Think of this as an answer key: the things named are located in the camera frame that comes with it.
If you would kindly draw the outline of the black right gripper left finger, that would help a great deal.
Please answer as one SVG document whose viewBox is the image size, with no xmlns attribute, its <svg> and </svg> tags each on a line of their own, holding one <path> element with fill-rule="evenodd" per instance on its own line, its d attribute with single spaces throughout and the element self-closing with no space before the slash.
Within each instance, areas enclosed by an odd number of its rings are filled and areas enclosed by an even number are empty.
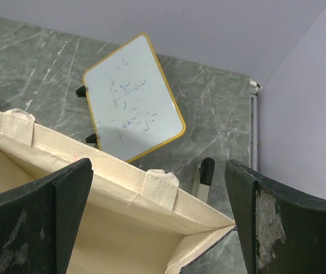
<svg viewBox="0 0 326 274">
<path fill-rule="evenodd" d="M 0 273 L 66 273 L 92 177 L 83 158 L 0 193 Z"/>
</svg>

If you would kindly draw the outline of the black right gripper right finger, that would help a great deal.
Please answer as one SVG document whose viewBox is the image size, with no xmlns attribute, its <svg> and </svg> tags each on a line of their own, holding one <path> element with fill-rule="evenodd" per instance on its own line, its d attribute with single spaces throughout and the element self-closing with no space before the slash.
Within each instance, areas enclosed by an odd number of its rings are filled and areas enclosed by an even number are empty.
<svg viewBox="0 0 326 274">
<path fill-rule="evenodd" d="M 225 183 L 248 273 L 326 273 L 326 200 L 237 160 Z"/>
</svg>

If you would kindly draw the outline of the cream canvas tote bag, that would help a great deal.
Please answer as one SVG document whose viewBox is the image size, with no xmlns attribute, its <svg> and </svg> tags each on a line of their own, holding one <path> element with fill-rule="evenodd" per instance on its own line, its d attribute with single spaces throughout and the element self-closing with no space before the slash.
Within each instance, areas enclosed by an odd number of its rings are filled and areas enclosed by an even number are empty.
<svg viewBox="0 0 326 274">
<path fill-rule="evenodd" d="M 20 109 L 0 112 L 0 192 L 83 158 L 94 175 L 69 273 L 179 273 L 234 229 L 174 174 L 142 171 Z"/>
</svg>

